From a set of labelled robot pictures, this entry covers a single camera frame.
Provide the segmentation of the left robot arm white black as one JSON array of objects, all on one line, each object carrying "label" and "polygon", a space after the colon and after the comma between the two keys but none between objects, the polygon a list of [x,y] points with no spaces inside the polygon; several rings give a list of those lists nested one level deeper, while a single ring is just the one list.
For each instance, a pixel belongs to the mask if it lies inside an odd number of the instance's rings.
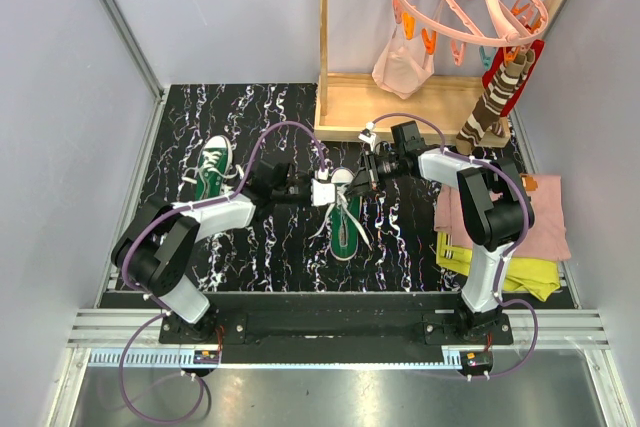
[{"label": "left robot arm white black", "polygon": [[311,173],[293,172],[290,163],[261,161],[239,193],[215,197],[200,208],[171,204],[154,196],[145,202],[116,242],[111,263],[124,278],[180,317],[181,331],[196,343],[215,333],[210,302],[186,274],[199,242],[218,233],[244,229],[279,204],[312,205]]}]

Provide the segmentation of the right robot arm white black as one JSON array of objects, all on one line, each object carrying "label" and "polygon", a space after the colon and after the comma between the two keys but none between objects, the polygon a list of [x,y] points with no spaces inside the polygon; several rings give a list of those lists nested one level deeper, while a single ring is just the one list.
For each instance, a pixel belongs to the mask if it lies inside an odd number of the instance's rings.
[{"label": "right robot arm white black", "polygon": [[471,158],[444,145],[429,148],[414,121],[394,126],[394,148],[377,153],[374,129],[370,122],[359,134],[367,150],[345,197],[378,193],[386,181],[403,176],[435,181],[458,192],[472,258],[461,291],[466,311],[454,318],[454,331],[463,342],[476,343],[490,330],[485,314],[503,306],[507,266],[535,220],[518,171],[508,160]]}]

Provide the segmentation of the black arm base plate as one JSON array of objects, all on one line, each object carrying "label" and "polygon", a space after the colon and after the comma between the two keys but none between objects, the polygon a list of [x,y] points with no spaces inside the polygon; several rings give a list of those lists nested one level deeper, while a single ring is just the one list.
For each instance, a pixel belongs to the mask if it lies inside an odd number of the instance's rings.
[{"label": "black arm base plate", "polygon": [[488,331],[461,334],[455,315],[447,311],[220,311],[197,326],[177,318],[162,321],[162,344],[248,345],[267,338],[399,337],[428,345],[508,346],[514,336],[507,316]]}]

